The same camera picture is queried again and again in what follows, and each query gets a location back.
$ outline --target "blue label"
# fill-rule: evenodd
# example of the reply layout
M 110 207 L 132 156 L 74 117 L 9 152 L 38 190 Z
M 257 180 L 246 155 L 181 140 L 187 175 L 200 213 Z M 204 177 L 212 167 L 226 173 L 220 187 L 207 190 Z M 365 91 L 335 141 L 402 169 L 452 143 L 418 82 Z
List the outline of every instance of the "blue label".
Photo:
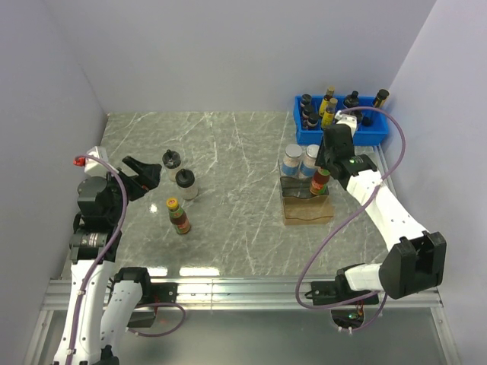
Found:
M 317 170 L 316 167 L 310 169 L 308 166 L 306 166 L 304 163 L 301 164 L 299 167 L 299 170 L 301 173 L 307 177 L 312 177 L 314 175 L 314 172 Z
M 294 176 L 298 172 L 298 166 L 296 167 L 290 167 L 286 164 L 282 164 L 282 173 L 288 176 Z

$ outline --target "blue tray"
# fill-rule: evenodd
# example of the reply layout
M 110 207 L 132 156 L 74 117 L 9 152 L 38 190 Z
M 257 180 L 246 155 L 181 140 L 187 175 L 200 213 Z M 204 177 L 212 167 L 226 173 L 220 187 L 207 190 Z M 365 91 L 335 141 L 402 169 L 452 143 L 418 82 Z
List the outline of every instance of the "blue tray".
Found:
M 338 100 L 337 110 L 345 109 L 343 106 L 343 100 L 345 96 L 334 96 Z M 372 106 L 374 97 L 361 97 L 358 96 L 360 106 Z M 322 96 L 313 95 L 311 105 L 316 112 L 320 108 Z M 314 129 L 304 130 L 301 127 L 301 111 L 299 103 L 301 102 L 301 96 L 295 98 L 294 102 L 294 121 L 296 122 L 296 141 L 298 144 L 320 144 L 323 137 L 323 131 L 321 129 L 321 121 L 318 122 L 318 126 Z M 368 110 L 362 111 L 364 117 L 370 116 L 371 112 Z M 378 146 L 382 140 L 389 134 L 389 127 L 387 126 L 386 117 L 380 113 L 374 113 L 372 117 L 372 125 L 370 127 L 364 127 L 359 125 L 358 131 L 353 136 L 353 143 L 355 146 Z

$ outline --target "marble surface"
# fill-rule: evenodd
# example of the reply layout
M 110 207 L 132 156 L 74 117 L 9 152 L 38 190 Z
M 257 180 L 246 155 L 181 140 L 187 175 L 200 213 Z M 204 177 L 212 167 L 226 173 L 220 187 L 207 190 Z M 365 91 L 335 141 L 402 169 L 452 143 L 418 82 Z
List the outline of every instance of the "marble surface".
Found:
M 192 229 L 176 234 L 166 200 L 180 197 L 163 171 L 161 184 L 129 204 L 117 267 L 212 268 L 221 276 L 298 275 L 323 238 L 358 203 L 337 182 L 329 184 L 335 217 L 322 225 L 285 226 L 277 160 L 295 143 L 290 113 L 112 114 L 102 146 L 121 167 L 126 155 L 161 163 L 168 148 L 199 184 L 199 195 L 183 202 Z M 375 160 L 372 148 L 360 148 Z M 324 249 L 311 274 L 331 274 L 358 262 L 382 262 L 387 250 L 366 214 L 350 223 Z

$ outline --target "red cable tip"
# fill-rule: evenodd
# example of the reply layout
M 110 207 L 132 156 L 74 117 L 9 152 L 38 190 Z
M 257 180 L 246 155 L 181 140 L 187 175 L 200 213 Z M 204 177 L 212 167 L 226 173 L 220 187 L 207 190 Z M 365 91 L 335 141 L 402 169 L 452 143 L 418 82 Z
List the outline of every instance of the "red cable tip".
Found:
M 73 161 L 73 164 L 75 166 L 80 166 L 83 167 L 86 164 L 86 158 L 84 157 L 79 157 Z

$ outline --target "yellow bottle cap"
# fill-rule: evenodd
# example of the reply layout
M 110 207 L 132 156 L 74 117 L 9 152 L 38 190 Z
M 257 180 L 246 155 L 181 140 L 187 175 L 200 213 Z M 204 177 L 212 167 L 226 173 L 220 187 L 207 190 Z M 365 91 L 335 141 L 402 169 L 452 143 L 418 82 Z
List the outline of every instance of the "yellow bottle cap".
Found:
M 177 202 L 176 198 L 169 198 L 168 200 L 166 200 L 166 206 L 169 209 L 177 209 L 179 203 Z

